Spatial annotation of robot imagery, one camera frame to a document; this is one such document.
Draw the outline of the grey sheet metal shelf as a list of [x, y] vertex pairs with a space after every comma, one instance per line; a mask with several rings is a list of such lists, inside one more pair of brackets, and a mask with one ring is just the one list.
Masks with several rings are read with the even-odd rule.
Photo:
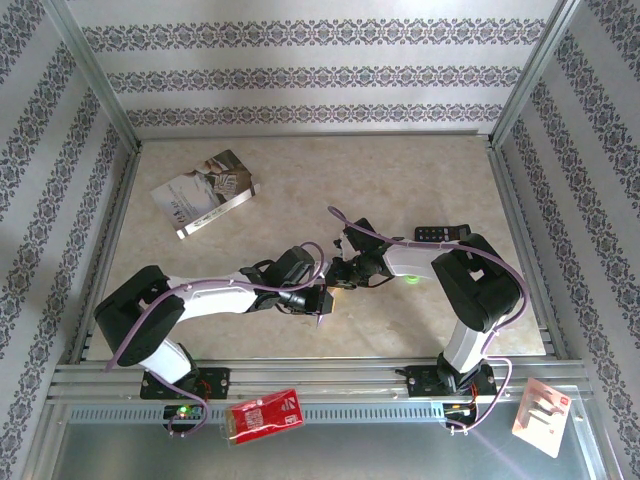
[[512, 433], [516, 405], [468, 435], [437, 422], [312, 423], [233, 446], [219, 425], [174, 439], [159, 424], [71, 419], [52, 480], [606, 480], [568, 424], [552, 458]]

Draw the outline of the black calculator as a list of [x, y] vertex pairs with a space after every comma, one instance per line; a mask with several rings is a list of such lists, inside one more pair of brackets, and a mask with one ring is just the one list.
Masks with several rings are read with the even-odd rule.
[[454, 226], [418, 226], [414, 229], [414, 240], [423, 243], [441, 243], [464, 240], [471, 234], [468, 224]]

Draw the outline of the paperback book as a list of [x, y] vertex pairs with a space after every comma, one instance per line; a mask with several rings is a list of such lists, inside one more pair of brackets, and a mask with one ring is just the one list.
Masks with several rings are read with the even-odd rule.
[[251, 172], [227, 149], [158, 186], [151, 196], [183, 240], [259, 192]]

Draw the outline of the red packet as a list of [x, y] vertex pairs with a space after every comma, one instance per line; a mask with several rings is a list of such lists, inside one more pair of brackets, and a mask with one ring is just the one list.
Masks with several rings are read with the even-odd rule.
[[223, 437], [237, 446], [284, 433], [305, 425], [305, 417], [295, 389], [247, 400], [224, 412]]

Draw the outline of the thin aluminium strip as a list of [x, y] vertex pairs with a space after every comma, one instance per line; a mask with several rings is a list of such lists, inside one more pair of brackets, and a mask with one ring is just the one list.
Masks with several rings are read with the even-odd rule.
[[196, 140], [223, 140], [223, 139], [249, 139], [249, 138], [325, 138], [325, 137], [472, 137], [483, 140], [491, 139], [491, 134], [482, 134], [478, 130], [425, 130], [425, 131], [393, 131], [393, 130], [372, 130], [372, 131], [319, 131], [319, 132], [260, 132], [260, 133], [223, 133], [220, 135], [164, 135], [164, 136], [138, 136], [139, 142], [161, 142], [161, 141], [196, 141]]

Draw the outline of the small controller circuit board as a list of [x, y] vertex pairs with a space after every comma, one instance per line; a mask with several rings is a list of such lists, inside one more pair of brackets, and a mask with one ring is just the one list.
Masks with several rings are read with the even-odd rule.
[[163, 410], [163, 420], [199, 422], [203, 417], [203, 408], [200, 405], [181, 404], [167, 405]]
[[470, 424], [477, 418], [477, 407], [475, 402], [470, 403], [444, 403], [445, 417], [457, 422]]

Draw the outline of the pink blister pack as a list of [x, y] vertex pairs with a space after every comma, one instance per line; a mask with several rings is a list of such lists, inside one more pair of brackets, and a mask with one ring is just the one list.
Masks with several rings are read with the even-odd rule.
[[571, 403], [568, 395], [537, 379], [529, 378], [512, 434], [551, 458], [557, 458]]

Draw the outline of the aluminium frame rail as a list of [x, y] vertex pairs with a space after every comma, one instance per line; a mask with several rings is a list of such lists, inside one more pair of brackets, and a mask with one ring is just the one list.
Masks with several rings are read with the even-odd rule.
[[[593, 397], [581, 360], [515, 357], [504, 399], [520, 396], [527, 380], [536, 378], [573, 398]], [[432, 365], [432, 358], [289, 358], [201, 361], [202, 368], [227, 368], [227, 400], [259, 397], [294, 388], [306, 402], [356, 403], [405, 401], [407, 380], [398, 371], [412, 365]], [[106, 372], [104, 361], [85, 361], [55, 368], [48, 404], [132, 404], [140, 400], [143, 369], [116, 367]]]

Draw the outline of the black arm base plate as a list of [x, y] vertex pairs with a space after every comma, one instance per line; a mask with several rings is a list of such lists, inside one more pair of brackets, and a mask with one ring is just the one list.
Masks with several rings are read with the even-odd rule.
[[406, 377], [408, 395], [414, 397], [469, 397], [495, 395], [497, 385], [493, 369], [488, 364], [480, 364], [459, 379], [445, 381], [438, 373], [436, 365], [412, 365], [403, 370]]
[[187, 374], [173, 387], [164, 385], [151, 373], [145, 372], [140, 387], [144, 400], [187, 400], [183, 391], [204, 400], [224, 400], [230, 386], [228, 368], [198, 368]]

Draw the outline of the aluminium table side rail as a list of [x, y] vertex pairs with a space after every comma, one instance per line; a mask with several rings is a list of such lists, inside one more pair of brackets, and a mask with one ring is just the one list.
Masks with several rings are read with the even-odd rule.
[[100, 229], [93, 245], [89, 269], [82, 284], [80, 309], [64, 355], [60, 358], [61, 364], [80, 363], [85, 357], [86, 345], [91, 343], [90, 337], [95, 329], [93, 311], [101, 302], [106, 290], [142, 151], [143, 144], [139, 142], [126, 157], [116, 177], [117, 182], [110, 190], [107, 208], [100, 216]]
[[571, 353], [564, 344], [563, 334], [556, 322], [542, 270], [538, 265], [525, 217], [520, 208], [518, 196], [508, 174], [504, 158], [501, 152], [493, 147], [490, 142], [486, 143], [486, 153], [504, 208], [518, 261], [529, 288], [531, 309], [535, 314], [541, 331], [547, 355], [553, 356], [558, 360], [571, 359]]

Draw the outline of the aluminium frame post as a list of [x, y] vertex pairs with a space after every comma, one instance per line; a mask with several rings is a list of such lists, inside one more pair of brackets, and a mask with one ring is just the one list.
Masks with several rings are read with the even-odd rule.
[[40, 0], [40, 2], [81, 69], [85, 80], [98, 97], [125, 147], [129, 152], [137, 152], [141, 141], [66, 0]]
[[524, 105], [553, 57], [584, 0], [558, 0], [541, 37], [527, 59], [514, 90], [508, 97], [496, 125], [488, 136], [488, 145], [497, 149], [509, 134]]

